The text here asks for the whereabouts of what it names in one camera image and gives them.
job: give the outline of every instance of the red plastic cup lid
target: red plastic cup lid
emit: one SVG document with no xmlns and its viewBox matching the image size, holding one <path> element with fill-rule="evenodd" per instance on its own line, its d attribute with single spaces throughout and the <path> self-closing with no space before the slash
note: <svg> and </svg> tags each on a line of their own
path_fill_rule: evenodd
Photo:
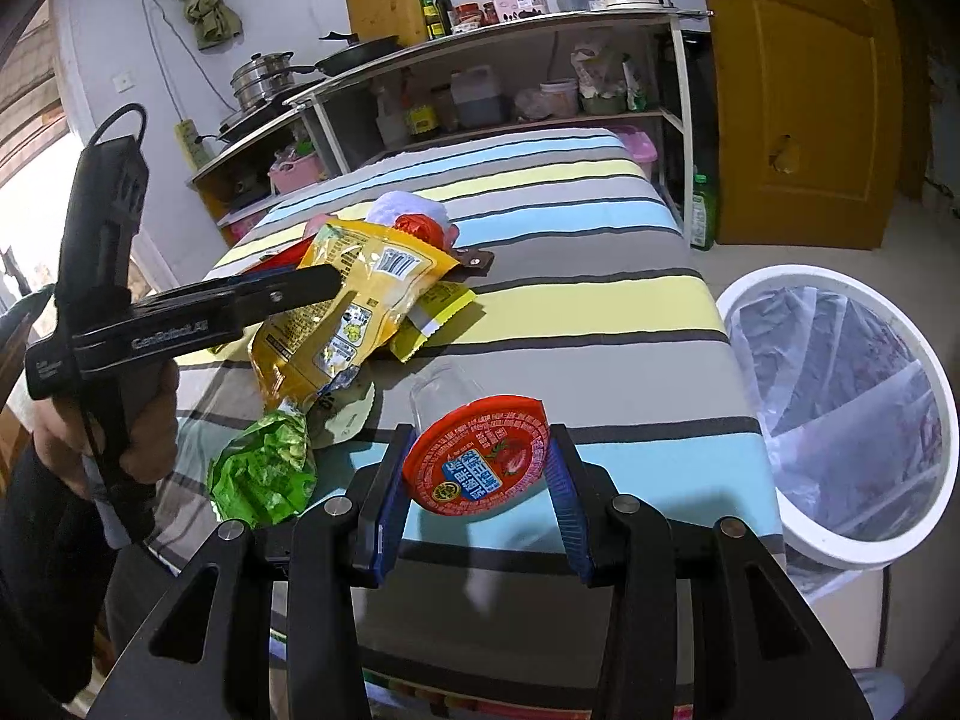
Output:
<svg viewBox="0 0 960 720">
<path fill-rule="evenodd" d="M 544 404 L 521 395 L 467 403 L 434 422 L 403 463 L 410 496 L 436 514 L 478 514 L 541 477 L 549 445 Z"/>
</svg>

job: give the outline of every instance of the green snack bag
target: green snack bag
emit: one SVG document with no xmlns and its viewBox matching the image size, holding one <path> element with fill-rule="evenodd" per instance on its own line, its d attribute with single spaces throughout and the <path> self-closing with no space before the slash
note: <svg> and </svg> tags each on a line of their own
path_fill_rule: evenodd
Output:
<svg viewBox="0 0 960 720">
<path fill-rule="evenodd" d="M 229 442 L 206 473 L 218 519 L 254 528 L 300 514 L 316 483 L 306 417 L 286 400 Z"/>
</svg>

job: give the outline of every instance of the hand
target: hand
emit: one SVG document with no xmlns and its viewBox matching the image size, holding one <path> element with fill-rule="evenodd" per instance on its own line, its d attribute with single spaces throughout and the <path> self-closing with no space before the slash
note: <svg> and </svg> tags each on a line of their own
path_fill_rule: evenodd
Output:
<svg viewBox="0 0 960 720">
<path fill-rule="evenodd" d="M 120 467 L 143 484 L 158 482 L 176 461 L 176 385 L 179 368 L 173 360 L 160 372 L 160 390 L 130 429 L 130 446 L 120 456 Z M 93 456 L 77 404 L 68 397 L 52 397 L 34 405 L 34 447 L 40 462 L 80 498 L 89 500 L 80 455 Z M 104 433 L 93 423 L 98 447 Z"/>
</svg>

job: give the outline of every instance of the black device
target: black device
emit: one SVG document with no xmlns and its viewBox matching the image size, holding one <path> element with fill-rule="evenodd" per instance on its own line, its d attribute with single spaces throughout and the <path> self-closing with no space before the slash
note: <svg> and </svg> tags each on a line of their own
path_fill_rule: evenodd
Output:
<svg viewBox="0 0 960 720">
<path fill-rule="evenodd" d="M 546 480 L 571 568 L 612 586 L 594 720 L 671 720 L 677 579 L 693 598 L 697 720 L 871 720 L 853 675 L 747 525 L 668 520 L 621 494 L 551 426 Z M 400 549 L 414 439 L 398 425 L 383 460 L 345 495 L 252 530 L 222 523 L 160 599 L 101 689 L 90 720 L 266 720 L 272 583 L 287 586 L 292 720 L 370 720 L 352 586 L 377 589 Z"/>
<path fill-rule="evenodd" d="M 136 112 L 140 132 L 101 142 L 121 116 Z M 138 103 L 118 109 L 80 153 L 54 288 L 56 329 L 27 349 L 27 387 L 35 400 L 73 396 L 93 458 L 83 458 L 107 543 L 119 548 L 154 529 L 155 486 L 138 484 L 120 466 L 128 429 L 157 393 L 163 363 L 235 341 L 248 325 L 334 298 L 333 266 L 233 276 L 131 302 L 131 242 L 140 228 L 150 175 L 140 151 L 147 114 Z M 92 420 L 104 432 L 94 440 Z"/>
</svg>

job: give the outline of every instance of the white trash can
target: white trash can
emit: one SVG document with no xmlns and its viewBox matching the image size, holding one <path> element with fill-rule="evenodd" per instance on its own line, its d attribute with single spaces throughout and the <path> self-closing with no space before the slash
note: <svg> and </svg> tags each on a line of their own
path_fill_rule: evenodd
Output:
<svg viewBox="0 0 960 720">
<path fill-rule="evenodd" d="M 956 479 L 957 411 L 930 344 L 875 290 L 785 265 L 717 301 L 773 466 L 787 545 L 840 570 L 894 562 Z"/>
</svg>

